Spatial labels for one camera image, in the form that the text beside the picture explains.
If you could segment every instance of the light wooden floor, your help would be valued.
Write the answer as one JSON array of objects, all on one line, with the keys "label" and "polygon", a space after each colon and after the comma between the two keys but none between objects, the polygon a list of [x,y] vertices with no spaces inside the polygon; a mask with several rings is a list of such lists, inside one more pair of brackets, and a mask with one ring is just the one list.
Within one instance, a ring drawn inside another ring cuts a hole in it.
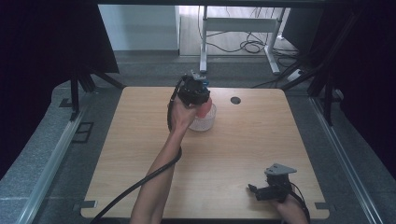
[{"label": "light wooden floor", "polygon": [[[277,18],[281,8],[272,7],[209,7],[207,16],[222,18]],[[283,27],[289,16],[290,9],[287,8],[283,17],[283,22],[279,30],[279,34],[283,31]],[[179,7],[180,12],[180,55],[181,56],[197,56],[200,55],[201,36],[202,36],[202,17],[204,15],[204,7]],[[240,49],[240,44],[247,41],[247,33],[229,32],[220,35],[213,35],[218,32],[207,32],[207,43],[219,46],[222,49],[233,51]],[[271,34],[253,33],[262,43],[269,42]],[[248,40],[258,40],[254,36],[250,36]],[[276,49],[295,49],[294,46],[286,39],[277,39],[275,43]],[[248,45],[249,51],[257,51],[258,48]],[[259,53],[250,53],[246,50],[238,50],[236,52],[226,52],[213,46],[207,46],[208,55],[250,55],[262,56],[264,51]]]}]

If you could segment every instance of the wooden tabletop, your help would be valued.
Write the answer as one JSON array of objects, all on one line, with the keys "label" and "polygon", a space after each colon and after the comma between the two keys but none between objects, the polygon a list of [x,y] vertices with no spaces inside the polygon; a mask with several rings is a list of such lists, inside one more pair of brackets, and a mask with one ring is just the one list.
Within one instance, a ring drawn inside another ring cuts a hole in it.
[{"label": "wooden tabletop", "polygon": [[[258,202],[248,184],[263,188],[264,170],[280,163],[304,195],[313,219],[327,218],[311,162],[281,90],[209,88],[217,107],[206,132],[188,130],[183,156],[165,206],[164,218],[279,218],[268,202]],[[96,216],[123,191],[146,175],[168,135],[166,111],[173,88],[128,87],[120,98],[85,201],[84,217]],[[234,105],[232,97],[241,103]],[[129,217],[138,189],[105,217]]]}]

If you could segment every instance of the forearm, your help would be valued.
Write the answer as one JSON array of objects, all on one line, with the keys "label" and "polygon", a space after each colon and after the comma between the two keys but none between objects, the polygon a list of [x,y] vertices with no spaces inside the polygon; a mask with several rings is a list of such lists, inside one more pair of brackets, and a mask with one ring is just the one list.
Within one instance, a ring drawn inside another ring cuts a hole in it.
[{"label": "forearm", "polygon": [[[166,143],[149,168],[148,174],[161,168],[177,155],[185,132],[186,129],[181,128],[169,133]],[[172,166],[142,186],[131,214],[131,224],[161,222],[174,170],[175,166]]]}]

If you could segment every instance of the round black hole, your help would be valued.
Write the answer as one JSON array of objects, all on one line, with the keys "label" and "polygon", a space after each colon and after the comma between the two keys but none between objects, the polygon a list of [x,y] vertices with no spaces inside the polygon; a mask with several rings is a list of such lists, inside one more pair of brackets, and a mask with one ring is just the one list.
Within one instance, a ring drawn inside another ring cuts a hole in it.
[{"label": "round black hole", "polygon": [[235,105],[239,105],[241,104],[241,99],[239,97],[231,97],[231,103],[235,104]]}]

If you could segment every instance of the white metal desk frame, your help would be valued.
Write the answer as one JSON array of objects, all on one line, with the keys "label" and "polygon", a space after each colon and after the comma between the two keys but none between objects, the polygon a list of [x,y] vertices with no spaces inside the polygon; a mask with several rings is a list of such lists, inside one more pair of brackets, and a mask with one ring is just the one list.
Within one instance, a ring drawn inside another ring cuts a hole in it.
[{"label": "white metal desk frame", "polygon": [[206,32],[207,31],[234,31],[234,32],[260,32],[272,33],[269,44],[264,47],[265,55],[271,65],[271,69],[275,75],[279,74],[274,55],[272,53],[280,25],[282,23],[285,8],[282,10],[276,19],[251,19],[251,18],[208,18],[207,6],[204,6],[204,16],[202,23],[202,44],[201,44],[201,60],[200,72],[206,72]]}]

